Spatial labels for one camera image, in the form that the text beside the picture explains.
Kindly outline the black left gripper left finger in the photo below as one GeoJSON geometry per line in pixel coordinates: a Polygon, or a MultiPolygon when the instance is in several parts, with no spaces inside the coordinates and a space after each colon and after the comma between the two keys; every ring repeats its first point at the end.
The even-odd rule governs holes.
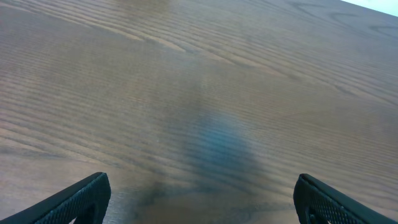
{"type": "Polygon", "coordinates": [[[3,224],[101,224],[111,197],[106,173],[97,172],[1,220],[3,224]]]}

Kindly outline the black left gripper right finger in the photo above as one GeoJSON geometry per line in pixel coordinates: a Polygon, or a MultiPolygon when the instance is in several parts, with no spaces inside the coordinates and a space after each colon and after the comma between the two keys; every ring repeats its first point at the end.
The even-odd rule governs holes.
{"type": "Polygon", "coordinates": [[[397,224],[309,174],[300,174],[294,205],[301,224],[397,224]]]}

